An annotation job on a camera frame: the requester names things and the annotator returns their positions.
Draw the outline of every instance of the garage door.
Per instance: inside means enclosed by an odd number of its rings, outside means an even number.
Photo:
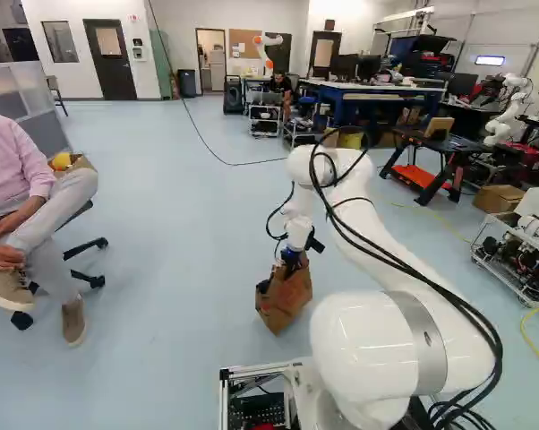
[[[423,7],[425,2],[398,2],[394,13],[415,9],[415,5]],[[458,58],[457,72],[475,73],[482,79],[488,74],[521,74],[526,69],[539,40],[539,0],[434,0],[429,5],[435,8],[431,25],[437,34],[458,40],[443,51]],[[381,27],[402,30],[409,23],[399,20]],[[475,64],[478,56],[505,60],[501,66],[479,65]]]

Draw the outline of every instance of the yellow cable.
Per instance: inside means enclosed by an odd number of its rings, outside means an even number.
[[[401,209],[412,209],[412,210],[415,210],[415,211],[420,211],[421,213],[424,213],[425,215],[430,215],[432,216],[433,218],[435,218],[436,220],[440,221],[443,225],[443,227],[445,227],[445,229],[447,229],[448,231],[450,231],[454,237],[456,237],[457,239],[460,239],[462,240],[463,242],[466,242],[468,244],[472,244],[472,241],[471,240],[468,240],[466,237],[462,236],[458,230],[456,230],[452,224],[450,223],[450,221],[446,218],[443,218],[441,215],[439,215],[438,213],[434,212],[434,211],[431,211],[430,209],[427,209],[427,208],[424,208],[422,206],[410,206],[408,204],[402,204],[402,203],[394,203],[394,202],[389,202],[388,200],[380,197],[379,195],[376,195],[375,196],[375,199],[379,199],[379,200],[382,200],[386,203],[389,203],[391,204],[392,206],[395,206],[397,208],[401,208]]]
[[[532,311],[530,314],[528,314],[522,319],[522,321],[520,322],[520,332],[522,333],[522,337],[524,338],[528,346],[534,351],[536,356],[539,358],[539,349],[536,347],[533,341],[530,340],[525,330],[525,322],[538,313],[539,313],[539,308],[535,309],[534,311]]]

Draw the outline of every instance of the hand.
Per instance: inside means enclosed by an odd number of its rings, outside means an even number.
[[[18,211],[0,219],[0,237],[7,233],[13,233],[23,222],[25,222],[25,218]]]
[[[32,217],[39,208],[45,204],[44,197],[33,195],[18,211],[13,212],[0,220],[0,237],[13,233],[27,219]]]
[[[25,265],[25,254],[9,245],[0,245],[0,271],[22,269]]]

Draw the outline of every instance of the person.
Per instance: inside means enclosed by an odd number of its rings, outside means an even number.
[[[283,94],[284,122],[289,120],[291,115],[291,99],[294,89],[291,80],[281,71],[276,71],[269,80],[269,90]]]
[[[79,285],[51,236],[97,191],[98,175],[78,168],[56,180],[47,158],[13,120],[0,116],[0,306],[28,312],[33,280],[60,302],[63,335],[84,339]]]

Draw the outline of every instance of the bulletin board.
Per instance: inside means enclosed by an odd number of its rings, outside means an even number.
[[[253,38],[261,36],[261,30],[236,30],[230,29],[229,41],[230,46],[227,50],[227,57],[232,58],[232,47],[240,46],[244,49],[240,49],[240,58],[253,58],[260,59],[258,48],[253,43]]]

